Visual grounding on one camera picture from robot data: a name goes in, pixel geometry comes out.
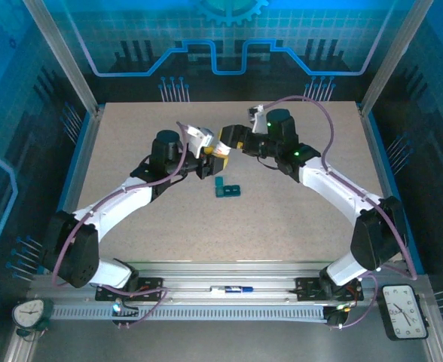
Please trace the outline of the teal pill organizer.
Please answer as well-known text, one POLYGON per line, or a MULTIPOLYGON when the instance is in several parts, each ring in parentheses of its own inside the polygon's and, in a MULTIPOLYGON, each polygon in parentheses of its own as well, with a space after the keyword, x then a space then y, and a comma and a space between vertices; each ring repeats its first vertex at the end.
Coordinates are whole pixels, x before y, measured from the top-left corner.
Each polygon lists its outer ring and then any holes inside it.
POLYGON ((240 197, 241 188, 239 185, 225 185, 222 176, 215 177, 215 196, 217 198, 240 197))

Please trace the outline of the blue table side strip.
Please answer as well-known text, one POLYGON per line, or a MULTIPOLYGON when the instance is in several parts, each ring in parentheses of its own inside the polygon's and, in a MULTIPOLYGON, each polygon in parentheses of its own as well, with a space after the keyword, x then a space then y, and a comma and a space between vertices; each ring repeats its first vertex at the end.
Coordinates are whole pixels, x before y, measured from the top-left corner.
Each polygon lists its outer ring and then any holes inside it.
MULTIPOLYGON (((380 186, 384 196, 394 195, 401 200, 398 186, 396 185, 396 178, 390 166, 389 158, 386 154, 386 149, 383 144, 382 136, 380 135, 377 122, 370 112, 367 116, 368 129, 371 131, 371 151, 373 153, 374 163, 377 164, 376 170, 380 181, 380 186)), ((411 230, 411 225, 407 218, 405 210, 403 210, 405 225, 407 229, 408 250, 414 263, 415 271, 419 275, 424 275, 425 270, 420 260, 420 255, 417 250, 417 245, 414 240, 414 235, 411 230)))

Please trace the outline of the blue white marker pen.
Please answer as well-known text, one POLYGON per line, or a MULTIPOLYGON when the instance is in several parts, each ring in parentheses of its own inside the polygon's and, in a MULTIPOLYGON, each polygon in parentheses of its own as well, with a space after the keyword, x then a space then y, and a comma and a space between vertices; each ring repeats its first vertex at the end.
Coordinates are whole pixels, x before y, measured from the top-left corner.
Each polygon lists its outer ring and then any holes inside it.
POLYGON ((243 294, 243 293, 252 293, 254 291, 253 287, 247 286, 211 286, 209 288, 211 293, 214 294, 243 294))

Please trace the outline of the round green alarm clock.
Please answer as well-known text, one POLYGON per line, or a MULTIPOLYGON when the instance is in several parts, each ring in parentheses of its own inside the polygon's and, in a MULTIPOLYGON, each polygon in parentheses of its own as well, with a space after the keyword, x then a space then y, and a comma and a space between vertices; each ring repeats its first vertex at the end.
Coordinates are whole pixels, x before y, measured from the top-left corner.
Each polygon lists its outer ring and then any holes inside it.
POLYGON ((54 303, 50 299, 29 299, 17 304, 11 312, 16 334, 26 338, 47 330, 53 313, 54 303))

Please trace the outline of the black rectangular clock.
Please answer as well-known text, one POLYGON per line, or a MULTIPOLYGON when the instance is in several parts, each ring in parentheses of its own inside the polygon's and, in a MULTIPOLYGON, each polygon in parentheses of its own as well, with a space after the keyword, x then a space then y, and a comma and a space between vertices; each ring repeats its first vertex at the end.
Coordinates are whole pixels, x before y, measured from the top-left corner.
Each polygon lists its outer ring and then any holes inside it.
POLYGON ((391 341, 428 338, 428 323, 419 296, 411 285, 384 285, 377 302, 386 335, 391 341))

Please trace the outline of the aluminium table side rail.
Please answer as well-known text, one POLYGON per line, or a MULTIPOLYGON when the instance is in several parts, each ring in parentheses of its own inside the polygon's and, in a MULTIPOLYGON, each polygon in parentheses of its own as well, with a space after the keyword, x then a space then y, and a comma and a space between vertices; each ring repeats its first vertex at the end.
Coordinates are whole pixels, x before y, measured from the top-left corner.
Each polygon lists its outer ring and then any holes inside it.
POLYGON ((70 214, 78 209, 103 112, 104 106, 100 106, 96 116, 86 114, 84 118, 54 216, 60 211, 70 214))
MULTIPOLYGON (((397 189, 394 176, 388 163, 388 158, 383 147, 379 130, 374 127, 374 119, 370 115, 363 115, 360 105, 358 103, 356 105, 358 106, 362 128, 365 132, 365 137, 367 139, 371 157, 374 162, 382 196, 384 198, 394 196, 398 200, 401 200, 399 190, 397 189)), ((405 234, 402 238, 406 243, 405 249, 408 257, 406 257, 402 251, 399 251, 400 259, 385 263, 383 268, 395 272, 404 278, 411 279, 412 275, 417 273, 417 268, 414 260, 411 258, 410 246, 412 242, 412 235, 410 227, 407 223, 407 218, 405 217, 405 212, 402 212, 402 218, 403 225, 405 226, 405 234)))

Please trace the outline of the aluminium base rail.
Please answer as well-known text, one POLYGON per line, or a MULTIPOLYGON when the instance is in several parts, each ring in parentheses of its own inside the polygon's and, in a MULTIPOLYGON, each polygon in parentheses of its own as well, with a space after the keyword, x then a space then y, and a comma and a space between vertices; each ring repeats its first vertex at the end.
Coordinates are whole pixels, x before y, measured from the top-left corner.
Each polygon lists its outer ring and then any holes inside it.
MULTIPOLYGON (((135 262, 132 266, 145 278, 163 278, 169 289, 166 304, 175 305, 283 305, 295 304, 297 297, 290 293, 295 279, 319 277, 328 262, 135 262), (247 286, 254 292, 246 294, 212 293, 211 286, 247 286)), ((373 271, 379 287, 388 284, 410 284, 414 291, 424 289, 428 277, 418 275, 413 281, 382 267, 373 271)), ((71 286, 53 287, 50 275, 35 276, 28 297, 52 299, 59 305, 94 303, 95 289, 87 284, 76 289, 71 286)))

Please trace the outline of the aluminium frame post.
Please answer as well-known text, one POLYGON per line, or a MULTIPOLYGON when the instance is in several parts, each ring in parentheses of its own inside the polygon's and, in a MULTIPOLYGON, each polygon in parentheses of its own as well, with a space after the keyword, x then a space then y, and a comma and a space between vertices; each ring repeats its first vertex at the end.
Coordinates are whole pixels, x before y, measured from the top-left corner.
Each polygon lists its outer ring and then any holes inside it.
POLYGON ((75 61, 44 0, 23 0, 36 26, 66 74, 75 93, 90 116, 97 116, 99 107, 86 79, 75 61))
POLYGON ((396 37, 386 53, 378 71, 370 83, 360 105, 361 116, 368 116, 391 75, 407 51, 421 23, 426 17, 434 0, 414 0, 414 3, 403 21, 396 37))

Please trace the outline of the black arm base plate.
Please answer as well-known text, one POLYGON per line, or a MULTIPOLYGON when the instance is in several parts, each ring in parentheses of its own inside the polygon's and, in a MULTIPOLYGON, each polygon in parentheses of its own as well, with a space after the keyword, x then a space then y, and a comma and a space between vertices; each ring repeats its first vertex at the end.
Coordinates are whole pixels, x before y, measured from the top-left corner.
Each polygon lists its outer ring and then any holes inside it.
POLYGON ((95 300, 97 302, 114 302, 121 299, 124 302, 157 302, 160 300, 162 292, 145 294, 142 296, 132 296, 133 293, 154 290, 163 286, 162 278, 137 278, 129 281, 122 289, 124 292, 130 292, 129 296, 114 293, 103 287, 96 288, 95 300))
POLYGON ((362 284, 352 279, 343 286, 337 286, 322 278, 296 278, 295 288, 290 290, 299 302, 355 302, 364 300, 362 284))

